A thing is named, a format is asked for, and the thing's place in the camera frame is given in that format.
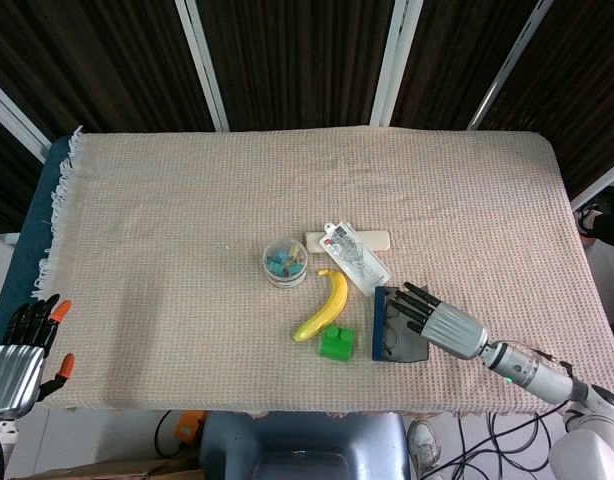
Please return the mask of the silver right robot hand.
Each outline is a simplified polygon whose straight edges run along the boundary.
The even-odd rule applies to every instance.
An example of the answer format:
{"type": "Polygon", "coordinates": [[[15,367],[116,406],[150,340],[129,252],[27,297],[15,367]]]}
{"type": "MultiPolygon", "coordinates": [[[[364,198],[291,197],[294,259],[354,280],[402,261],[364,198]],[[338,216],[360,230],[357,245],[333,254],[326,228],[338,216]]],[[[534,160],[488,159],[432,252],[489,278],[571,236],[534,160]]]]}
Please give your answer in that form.
{"type": "Polygon", "coordinates": [[[488,332],[479,321],[410,282],[387,305],[405,316],[409,330],[458,359],[474,359],[488,345],[488,332]]]}

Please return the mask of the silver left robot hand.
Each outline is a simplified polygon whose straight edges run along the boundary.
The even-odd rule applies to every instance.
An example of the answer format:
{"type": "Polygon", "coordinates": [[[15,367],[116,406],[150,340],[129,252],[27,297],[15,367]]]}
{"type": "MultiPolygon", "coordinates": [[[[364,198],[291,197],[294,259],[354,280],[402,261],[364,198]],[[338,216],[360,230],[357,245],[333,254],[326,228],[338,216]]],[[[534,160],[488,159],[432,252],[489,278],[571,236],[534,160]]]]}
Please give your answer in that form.
{"type": "Polygon", "coordinates": [[[58,372],[42,380],[58,328],[71,310],[58,294],[21,305],[11,316],[0,343],[0,423],[25,416],[33,406],[70,379],[75,355],[68,353],[58,372]]]}

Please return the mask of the eyeglasses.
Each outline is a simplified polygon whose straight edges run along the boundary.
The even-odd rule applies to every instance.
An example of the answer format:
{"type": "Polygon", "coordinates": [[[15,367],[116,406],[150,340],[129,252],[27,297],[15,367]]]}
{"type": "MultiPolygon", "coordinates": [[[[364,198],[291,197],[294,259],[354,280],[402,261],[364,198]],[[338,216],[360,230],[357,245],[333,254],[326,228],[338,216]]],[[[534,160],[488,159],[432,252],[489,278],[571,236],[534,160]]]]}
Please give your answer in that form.
{"type": "Polygon", "coordinates": [[[401,349],[399,335],[401,331],[400,312],[386,303],[383,309],[383,350],[391,361],[399,361],[401,349]]]}

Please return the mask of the green toy building block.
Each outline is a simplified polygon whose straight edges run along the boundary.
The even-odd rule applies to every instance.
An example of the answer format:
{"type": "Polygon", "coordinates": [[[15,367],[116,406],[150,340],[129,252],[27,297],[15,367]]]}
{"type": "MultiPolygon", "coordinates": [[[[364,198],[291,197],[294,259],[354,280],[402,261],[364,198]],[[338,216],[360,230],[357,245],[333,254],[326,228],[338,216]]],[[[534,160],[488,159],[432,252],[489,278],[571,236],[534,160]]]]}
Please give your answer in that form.
{"type": "Polygon", "coordinates": [[[352,358],[355,340],[354,330],[330,325],[322,335],[319,355],[332,360],[348,362],[352,358]]]}

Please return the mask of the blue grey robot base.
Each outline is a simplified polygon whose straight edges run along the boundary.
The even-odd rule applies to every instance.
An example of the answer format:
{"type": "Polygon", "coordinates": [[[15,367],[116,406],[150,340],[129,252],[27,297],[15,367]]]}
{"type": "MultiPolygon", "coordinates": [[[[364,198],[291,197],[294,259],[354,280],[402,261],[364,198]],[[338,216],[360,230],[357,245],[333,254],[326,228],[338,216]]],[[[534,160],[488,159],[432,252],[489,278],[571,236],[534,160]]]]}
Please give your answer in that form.
{"type": "Polygon", "coordinates": [[[212,412],[199,463],[206,480],[411,480],[395,413],[212,412]]]}

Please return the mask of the brown cardboard box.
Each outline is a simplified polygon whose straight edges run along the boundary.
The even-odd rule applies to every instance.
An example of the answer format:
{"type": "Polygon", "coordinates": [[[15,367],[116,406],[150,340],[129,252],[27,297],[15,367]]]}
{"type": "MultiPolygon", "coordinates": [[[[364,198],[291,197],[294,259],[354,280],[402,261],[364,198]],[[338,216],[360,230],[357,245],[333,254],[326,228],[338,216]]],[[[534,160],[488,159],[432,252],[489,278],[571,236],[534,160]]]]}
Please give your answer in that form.
{"type": "Polygon", "coordinates": [[[206,480],[189,458],[102,462],[49,470],[12,480],[206,480]]]}

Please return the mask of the ruler set in clear pack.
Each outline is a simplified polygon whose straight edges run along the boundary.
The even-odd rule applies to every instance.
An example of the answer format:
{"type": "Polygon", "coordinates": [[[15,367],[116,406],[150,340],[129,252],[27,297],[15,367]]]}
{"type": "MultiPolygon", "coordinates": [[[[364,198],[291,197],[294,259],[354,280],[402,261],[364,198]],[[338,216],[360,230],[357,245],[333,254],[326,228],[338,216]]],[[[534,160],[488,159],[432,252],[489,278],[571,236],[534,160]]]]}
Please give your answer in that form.
{"type": "Polygon", "coordinates": [[[390,271],[350,224],[328,223],[324,232],[319,245],[365,296],[391,279],[390,271]]]}

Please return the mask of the yellow banana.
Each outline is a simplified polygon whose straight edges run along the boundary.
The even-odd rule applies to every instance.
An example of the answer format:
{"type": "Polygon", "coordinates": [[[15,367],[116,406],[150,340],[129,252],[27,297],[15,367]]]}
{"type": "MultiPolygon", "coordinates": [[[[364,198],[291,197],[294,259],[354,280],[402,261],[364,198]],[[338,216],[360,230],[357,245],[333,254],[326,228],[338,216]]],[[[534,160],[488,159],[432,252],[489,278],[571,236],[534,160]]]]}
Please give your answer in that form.
{"type": "Polygon", "coordinates": [[[321,308],[304,322],[293,335],[293,340],[302,343],[319,334],[333,323],[344,309],[348,298],[348,284],[343,273],[337,270],[320,269],[319,277],[327,277],[330,294],[321,308]]]}

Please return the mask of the beige flat stick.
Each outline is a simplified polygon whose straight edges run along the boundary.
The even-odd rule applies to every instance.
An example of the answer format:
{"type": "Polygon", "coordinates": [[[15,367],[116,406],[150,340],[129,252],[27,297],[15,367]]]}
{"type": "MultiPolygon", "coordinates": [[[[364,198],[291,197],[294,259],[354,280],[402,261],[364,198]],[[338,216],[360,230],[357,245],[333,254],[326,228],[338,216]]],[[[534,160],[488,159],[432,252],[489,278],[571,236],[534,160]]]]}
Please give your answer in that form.
{"type": "Polygon", "coordinates": [[[364,248],[372,252],[388,251],[391,246],[391,237],[387,231],[361,231],[356,234],[356,240],[348,239],[345,231],[340,234],[335,231],[308,232],[305,234],[305,247],[309,253],[324,253],[325,249],[320,240],[325,237],[332,245],[339,246],[340,254],[359,254],[364,248]]]}

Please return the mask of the white and red sneaker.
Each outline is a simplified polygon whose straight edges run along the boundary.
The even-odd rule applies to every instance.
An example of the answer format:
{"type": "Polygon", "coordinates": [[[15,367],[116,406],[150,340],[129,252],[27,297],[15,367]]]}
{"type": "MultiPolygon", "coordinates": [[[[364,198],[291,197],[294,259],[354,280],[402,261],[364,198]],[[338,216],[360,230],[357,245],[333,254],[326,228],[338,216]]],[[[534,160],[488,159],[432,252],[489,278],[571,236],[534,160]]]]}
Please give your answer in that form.
{"type": "Polygon", "coordinates": [[[594,221],[597,216],[602,214],[597,207],[597,204],[591,204],[582,206],[574,212],[577,230],[582,238],[594,239],[592,236],[594,221]]]}

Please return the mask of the clear jar of binder clips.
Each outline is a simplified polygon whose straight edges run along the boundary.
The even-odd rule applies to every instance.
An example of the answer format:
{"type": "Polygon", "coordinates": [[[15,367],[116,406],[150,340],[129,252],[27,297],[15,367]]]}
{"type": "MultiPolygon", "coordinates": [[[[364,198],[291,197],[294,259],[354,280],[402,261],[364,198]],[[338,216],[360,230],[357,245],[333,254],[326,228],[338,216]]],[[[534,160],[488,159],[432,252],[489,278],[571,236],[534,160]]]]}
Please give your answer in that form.
{"type": "Polygon", "coordinates": [[[281,238],[263,251],[262,265],[269,282],[278,288],[293,288],[305,278],[308,253],[301,242],[281,238]]]}

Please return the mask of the orange device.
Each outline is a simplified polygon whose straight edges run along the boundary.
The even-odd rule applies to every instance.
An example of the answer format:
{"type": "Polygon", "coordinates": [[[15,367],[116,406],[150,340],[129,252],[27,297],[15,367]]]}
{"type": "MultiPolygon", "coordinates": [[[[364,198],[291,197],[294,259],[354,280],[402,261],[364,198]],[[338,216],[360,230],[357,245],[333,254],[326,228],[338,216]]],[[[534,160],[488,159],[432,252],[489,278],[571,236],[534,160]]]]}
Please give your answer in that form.
{"type": "Polygon", "coordinates": [[[204,428],[207,412],[203,410],[184,411],[176,425],[175,438],[186,445],[191,445],[197,440],[204,428]]]}

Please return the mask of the dark brown curtain panel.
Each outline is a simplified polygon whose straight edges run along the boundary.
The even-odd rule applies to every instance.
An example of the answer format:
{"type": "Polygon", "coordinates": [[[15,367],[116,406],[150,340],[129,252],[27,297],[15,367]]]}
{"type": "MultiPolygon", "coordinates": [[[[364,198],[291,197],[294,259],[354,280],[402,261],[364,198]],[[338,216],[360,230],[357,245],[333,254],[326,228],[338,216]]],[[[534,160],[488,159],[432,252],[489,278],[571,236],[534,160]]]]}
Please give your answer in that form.
{"type": "Polygon", "coordinates": [[[0,0],[0,88],[51,140],[214,128],[175,0],[0,0]]]}
{"type": "Polygon", "coordinates": [[[21,231],[42,167],[0,123],[0,234],[21,231]]]}
{"type": "Polygon", "coordinates": [[[537,0],[424,0],[390,124],[465,130],[537,0]]]}
{"type": "Polygon", "coordinates": [[[553,0],[481,127],[545,137],[569,197],[614,167],[614,0],[553,0]]]}
{"type": "Polygon", "coordinates": [[[369,123],[395,0],[197,0],[232,131],[369,123]]]}

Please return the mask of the beige waffle tablecloth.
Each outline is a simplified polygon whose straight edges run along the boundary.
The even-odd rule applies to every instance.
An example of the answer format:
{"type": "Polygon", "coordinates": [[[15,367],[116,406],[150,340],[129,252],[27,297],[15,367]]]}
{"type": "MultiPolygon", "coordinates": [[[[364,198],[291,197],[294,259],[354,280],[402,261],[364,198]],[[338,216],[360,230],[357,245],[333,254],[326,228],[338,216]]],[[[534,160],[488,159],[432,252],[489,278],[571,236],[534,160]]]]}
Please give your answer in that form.
{"type": "Polygon", "coordinates": [[[478,361],[432,348],[371,358],[372,300],[339,321],[349,362],[292,339],[327,298],[309,258],[274,287],[264,249],[327,223],[383,230],[381,260],[468,312],[490,335],[572,364],[614,392],[614,339],[554,151],[527,132],[399,128],[77,134],[53,205],[36,293],[72,303],[45,373],[73,353],[51,408],[262,413],[533,412],[545,403],[478,361]]]}

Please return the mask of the white partition post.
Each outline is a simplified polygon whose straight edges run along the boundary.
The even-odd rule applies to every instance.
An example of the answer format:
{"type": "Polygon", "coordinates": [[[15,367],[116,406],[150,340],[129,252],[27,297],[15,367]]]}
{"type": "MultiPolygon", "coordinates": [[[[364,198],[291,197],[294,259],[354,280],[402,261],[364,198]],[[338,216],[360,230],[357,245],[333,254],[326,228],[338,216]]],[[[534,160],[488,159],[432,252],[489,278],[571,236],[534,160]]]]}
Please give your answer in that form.
{"type": "Polygon", "coordinates": [[[388,127],[416,34],[424,0],[394,0],[369,125],[388,127]]]}
{"type": "Polygon", "coordinates": [[[588,187],[586,187],[580,194],[574,197],[571,202],[571,208],[576,210],[583,206],[586,202],[592,199],[595,195],[601,192],[604,188],[614,183],[614,166],[607,172],[601,175],[598,179],[593,181],[588,187]]]}
{"type": "Polygon", "coordinates": [[[214,129],[217,132],[229,132],[230,125],[203,28],[198,0],[174,2],[214,129]]]}
{"type": "Polygon", "coordinates": [[[549,12],[553,2],[554,0],[536,0],[533,10],[521,28],[500,69],[469,121],[466,127],[468,131],[478,130],[481,126],[514,67],[549,12]]]}
{"type": "Polygon", "coordinates": [[[52,142],[0,87],[0,124],[42,164],[52,142]]]}

